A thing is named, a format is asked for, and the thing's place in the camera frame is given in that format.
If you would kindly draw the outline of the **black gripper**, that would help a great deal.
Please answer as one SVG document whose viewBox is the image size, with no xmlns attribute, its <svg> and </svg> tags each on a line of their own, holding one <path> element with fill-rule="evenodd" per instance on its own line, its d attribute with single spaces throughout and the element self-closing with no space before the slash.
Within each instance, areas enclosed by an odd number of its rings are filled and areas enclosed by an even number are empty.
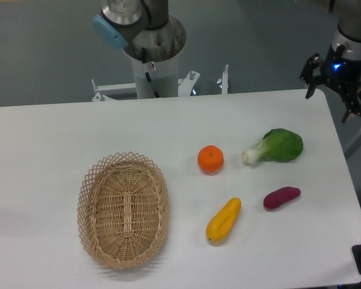
<svg viewBox="0 0 361 289">
<path fill-rule="evenodd" d="M 337 45 L 336 49 L 330 47 L 324 62 L 320 54 L 313 54 L 300 74 L 307 86 L 306 99 L 322 84 L 341 96 L 346 107 L 342 123 L 351 114 L 361 117 L 361 60 L 349 59 L 347 49 L 347 43 Z M 320 74 L 315 76 L 313 72 L 319 67 Z"/>
</svg>

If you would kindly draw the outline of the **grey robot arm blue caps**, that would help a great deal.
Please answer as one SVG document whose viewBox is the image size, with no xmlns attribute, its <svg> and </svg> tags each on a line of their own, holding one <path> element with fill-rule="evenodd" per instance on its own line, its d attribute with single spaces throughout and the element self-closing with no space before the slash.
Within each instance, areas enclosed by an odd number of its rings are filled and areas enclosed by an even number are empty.
<svg viewBox="0 0 361 289">
<path fill-rule="evenodd" d="M 338 17 L 338 28 L 325 58 L 311 56 L 300 78 L 306 97 L 319 85 L 337 93 L 346 115 L 361 116 L 361 1 L 312 1 L 311 5 Z M 102 1 L 93 18 L 98 36 L 131 60 L 137 96 L 188 96 L 195 74 L 177 78 L 177 56 L 186 43 L 183 25 L 168 13 L 167 1 Z"/>
</svg>

